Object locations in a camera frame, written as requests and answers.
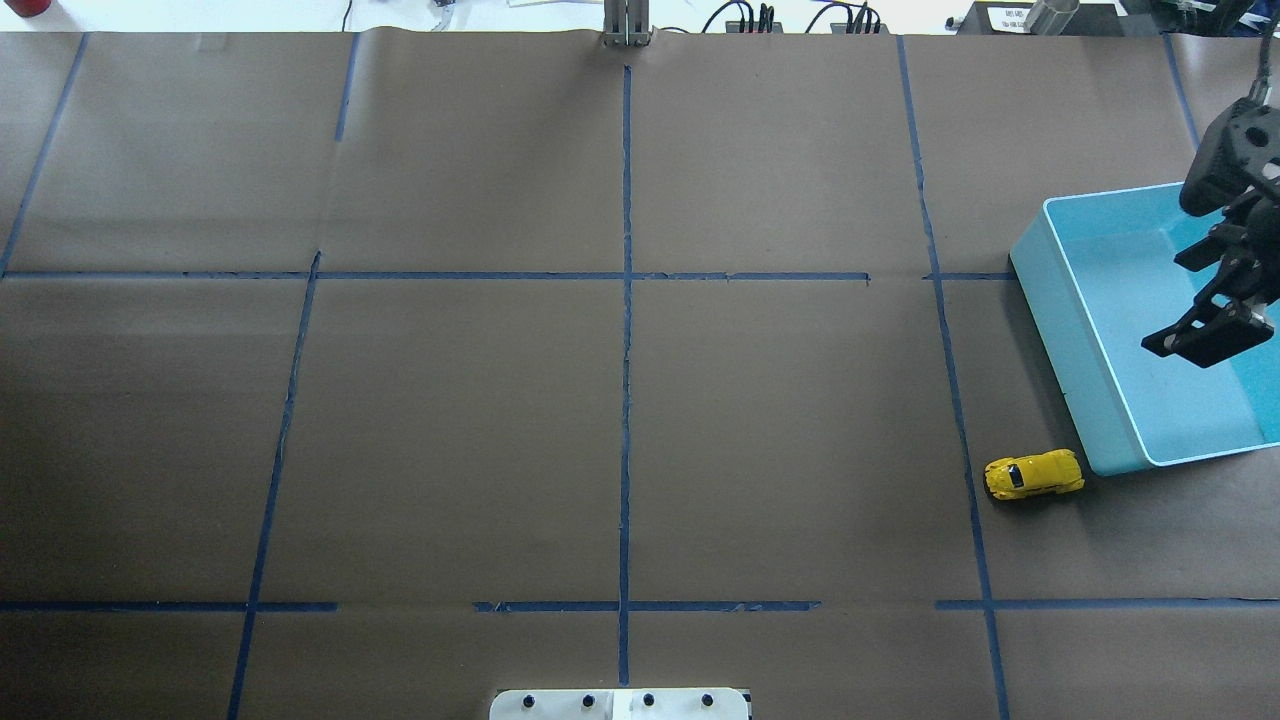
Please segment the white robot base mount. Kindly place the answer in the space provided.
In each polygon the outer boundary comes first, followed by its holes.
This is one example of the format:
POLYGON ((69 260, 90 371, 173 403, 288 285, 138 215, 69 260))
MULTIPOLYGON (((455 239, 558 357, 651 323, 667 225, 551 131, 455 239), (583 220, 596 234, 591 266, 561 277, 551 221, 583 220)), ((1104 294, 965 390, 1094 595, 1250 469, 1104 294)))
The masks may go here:
POLYGON ((509 689, 489 719, 751 719, 746 691, 731 687, 509 689))

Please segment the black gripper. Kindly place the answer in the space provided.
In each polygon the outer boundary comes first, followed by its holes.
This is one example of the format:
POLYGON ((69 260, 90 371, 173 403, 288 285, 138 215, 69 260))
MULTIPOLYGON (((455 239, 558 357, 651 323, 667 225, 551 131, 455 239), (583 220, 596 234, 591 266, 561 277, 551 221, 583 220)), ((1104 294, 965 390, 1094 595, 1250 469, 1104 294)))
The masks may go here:
POLYGON ((1175 254, 1189 270, 1219 268, 1176 322, 1146 336, 1140 347, 1210 368, 1270 341, 1276 323, 1266 307, 1277 300, 1277 181, 1263 179, 1225 206, 1225 222, 1175 254))

